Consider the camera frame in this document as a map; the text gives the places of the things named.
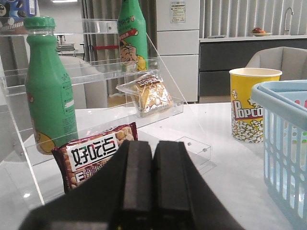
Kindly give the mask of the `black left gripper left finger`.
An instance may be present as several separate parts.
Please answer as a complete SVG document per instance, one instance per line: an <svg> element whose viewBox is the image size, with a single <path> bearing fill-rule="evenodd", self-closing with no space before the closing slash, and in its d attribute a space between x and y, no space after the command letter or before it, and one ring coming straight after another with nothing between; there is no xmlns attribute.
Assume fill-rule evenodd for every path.
<svg viewBox="0 0 307 230"><path fill-rule="evenodd" d="M150 230L151 148L124 141L86 182L32 210L21 230Z"/></svg>

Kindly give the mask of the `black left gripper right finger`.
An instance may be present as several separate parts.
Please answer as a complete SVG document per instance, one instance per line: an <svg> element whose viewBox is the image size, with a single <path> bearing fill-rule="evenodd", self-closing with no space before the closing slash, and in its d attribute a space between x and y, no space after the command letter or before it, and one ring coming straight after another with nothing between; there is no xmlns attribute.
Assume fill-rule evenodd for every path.
<svg viewBox="0 0 307 230"><path fill-rule="evenodd" d="M160 141L153 171L153 229L243 229L204 181L183 142Z"/></svg>

